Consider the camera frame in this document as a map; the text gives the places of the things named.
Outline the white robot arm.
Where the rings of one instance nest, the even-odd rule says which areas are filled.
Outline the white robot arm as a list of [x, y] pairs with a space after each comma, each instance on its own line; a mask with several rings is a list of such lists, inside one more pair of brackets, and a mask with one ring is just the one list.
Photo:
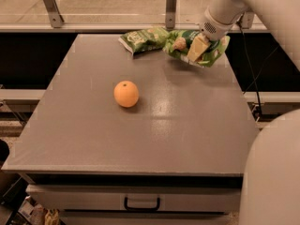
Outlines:
[[[211, 40], [225, 36], [253, 11], [300, 69], [300, 0], [212, 0], [199, 19]], [[300, 225], [300, 110], [264, 128], [244, 171], [239, 225]]]

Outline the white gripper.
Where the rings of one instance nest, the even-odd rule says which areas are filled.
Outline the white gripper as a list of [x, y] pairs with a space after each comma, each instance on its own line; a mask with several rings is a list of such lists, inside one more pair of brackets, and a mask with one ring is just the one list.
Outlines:
[[187, 53], [187, 59], [191, 62], [200, 61], [211, 45], [209, 40], [216, 41], [226, 36], [238, 18], [238, 9], [207, 7], [200, 18], [199, 27], [202, 34], [193, 39]]

